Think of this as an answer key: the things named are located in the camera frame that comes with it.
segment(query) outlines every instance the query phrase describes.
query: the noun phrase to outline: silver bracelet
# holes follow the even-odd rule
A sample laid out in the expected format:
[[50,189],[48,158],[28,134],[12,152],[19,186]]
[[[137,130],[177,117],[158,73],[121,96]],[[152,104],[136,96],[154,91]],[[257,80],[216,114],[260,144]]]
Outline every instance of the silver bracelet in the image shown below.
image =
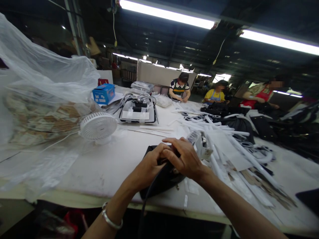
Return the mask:
[[106,204],[107,203],[104,203],[102,206],[102,208],[103,208],[102,215],[103,215],[104,219],[106,220],[107,224],[109,224],[110,227],[114,228],[115,230],[120,230],[123,227],[123,219],[122,219],[120,225],[116,225],[114,222],[112,222],[106,215],[106,210],[104,209]]

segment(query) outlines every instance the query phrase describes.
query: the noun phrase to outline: white partition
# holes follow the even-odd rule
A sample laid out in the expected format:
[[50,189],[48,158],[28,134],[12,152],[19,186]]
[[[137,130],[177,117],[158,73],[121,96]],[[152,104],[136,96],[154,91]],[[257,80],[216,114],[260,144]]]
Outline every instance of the white partition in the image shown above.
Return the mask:
[[[180,73],[181,71],[178,70],[171,70],[139,61],[137,68],[137,80],[149,82],[155,85],[170,86],[171,81],[178,78]],[[196,75],[196,73],[189,74],[188,84],[190,87],[192,87]]]

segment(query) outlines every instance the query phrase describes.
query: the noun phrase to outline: blue cardboard box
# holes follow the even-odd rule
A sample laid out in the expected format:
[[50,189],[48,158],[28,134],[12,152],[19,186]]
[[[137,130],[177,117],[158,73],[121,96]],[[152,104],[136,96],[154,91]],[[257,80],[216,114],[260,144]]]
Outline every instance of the blue cardboard box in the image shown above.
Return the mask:
[[92,93],[96,103],[108,105],[115,97],[115,86],[112,84],[103,84],[96,87]]

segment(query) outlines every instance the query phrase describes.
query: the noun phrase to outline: black cable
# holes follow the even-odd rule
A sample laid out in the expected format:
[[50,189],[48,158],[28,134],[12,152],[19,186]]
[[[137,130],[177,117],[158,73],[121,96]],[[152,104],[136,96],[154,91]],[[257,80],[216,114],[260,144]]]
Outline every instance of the black cable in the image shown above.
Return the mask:
[[147,193],[146,193],[146,196],[145,196],[145,199],[144,199],[144,203],[143,203],[143,206],[142,206],[142,210],[141,210],[141,215],[140,215],[140,223],[139,223],[139,229],[138,229],[138,239],[141,239],[142,238],[142,232],[144,230],[144,211],[145,211],[145,206],[146,206],[146,201],[151,193],[151,191],[153,190],[153,187],[155,185],[155,182],[158,178],[158,176],[161,174],[162,171],[164,171],[165,167],[167,165],[165,165],[159,172],[158,174],[155,176],[153,182],[151,183],[149,189],[147,190]]

